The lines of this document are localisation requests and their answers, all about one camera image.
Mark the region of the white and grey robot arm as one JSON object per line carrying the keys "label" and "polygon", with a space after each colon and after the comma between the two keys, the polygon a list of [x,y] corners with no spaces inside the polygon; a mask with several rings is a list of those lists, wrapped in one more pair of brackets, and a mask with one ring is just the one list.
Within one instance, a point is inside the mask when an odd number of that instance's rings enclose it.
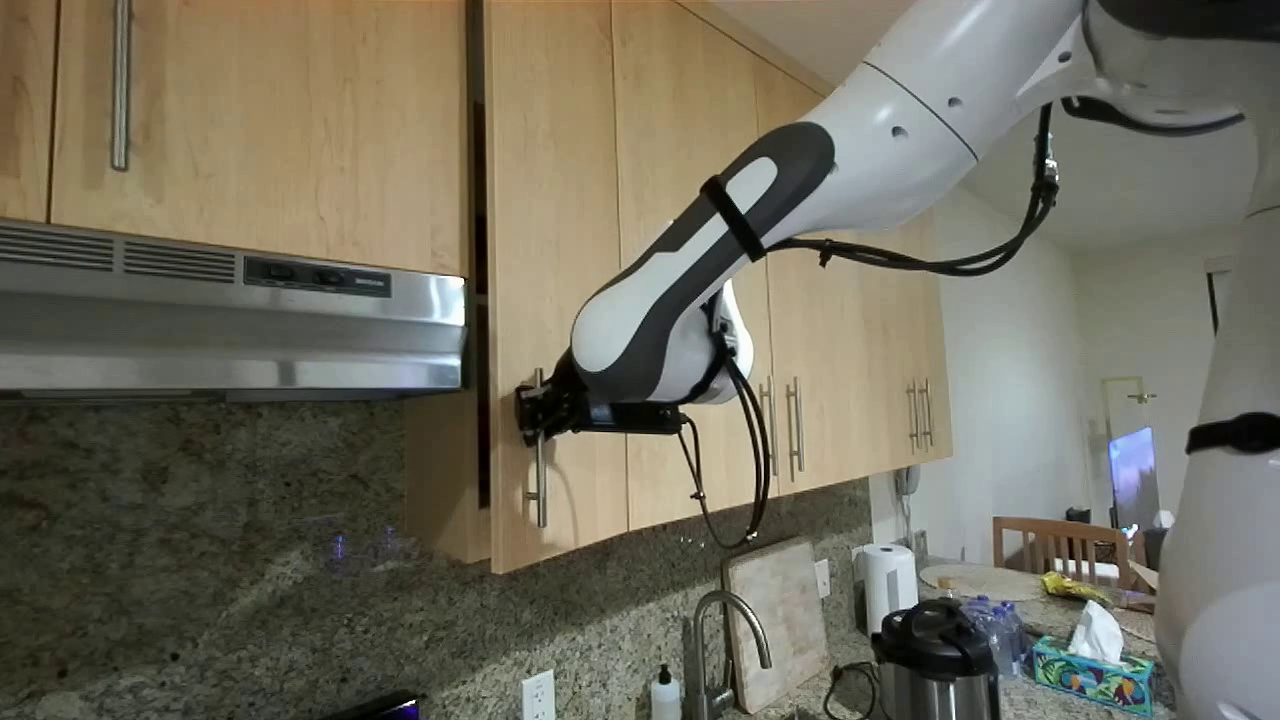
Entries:
{"label": "white and grey robot arm", "polygon": [[913,0],[811,111],[752,141],[598,287],[516,424],[667,432],[752,367],[734,277],[850,251],[943,202],[1026,117],[1152,137],[1243,122],[1256,178],[1189,481],[1166,542],[1156,649],[1183,720],[1280,720],[1280,0]]}

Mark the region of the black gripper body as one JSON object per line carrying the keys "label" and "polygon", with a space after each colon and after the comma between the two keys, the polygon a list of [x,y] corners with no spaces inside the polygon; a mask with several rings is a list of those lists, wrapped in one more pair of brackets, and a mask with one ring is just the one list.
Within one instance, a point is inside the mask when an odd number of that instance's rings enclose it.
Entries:
{"label": "black gripper body", "polygon": [[526,440],[553,440],[560,432],[618,432],[621,408],[588,394],[571,361],[553,373],[538,367],[516,387],[516,424]]}

